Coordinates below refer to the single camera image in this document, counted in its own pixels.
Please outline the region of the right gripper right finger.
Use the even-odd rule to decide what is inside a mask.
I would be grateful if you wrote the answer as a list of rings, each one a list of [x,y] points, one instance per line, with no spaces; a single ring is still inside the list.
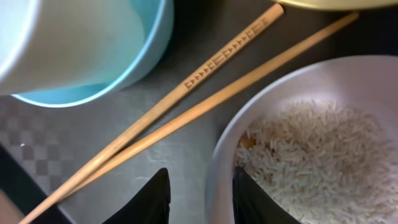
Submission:
[[[233,210],[236,224],[300,224],[241,167],[233,177]]]

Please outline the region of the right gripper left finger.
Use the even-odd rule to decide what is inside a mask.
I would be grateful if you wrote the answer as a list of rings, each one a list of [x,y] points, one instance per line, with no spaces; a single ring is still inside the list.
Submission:
[[[103,224],[168,224],[170,202],[169,173],[166,168],[161,168]]]

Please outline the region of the white bowl with rice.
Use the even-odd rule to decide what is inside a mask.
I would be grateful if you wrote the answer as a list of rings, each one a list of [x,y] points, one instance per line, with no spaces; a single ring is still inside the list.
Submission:
[[[208,223],[235,223],[236,167],[300,223],[396,223],[397,57],[319,62],[250,99],[216,145]]]

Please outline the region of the white paper cup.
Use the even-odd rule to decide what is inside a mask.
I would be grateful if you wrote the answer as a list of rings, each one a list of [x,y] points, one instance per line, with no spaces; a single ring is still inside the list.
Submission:
[[[144,39],[131,1],[2,0],[1,94],[113,81]]]

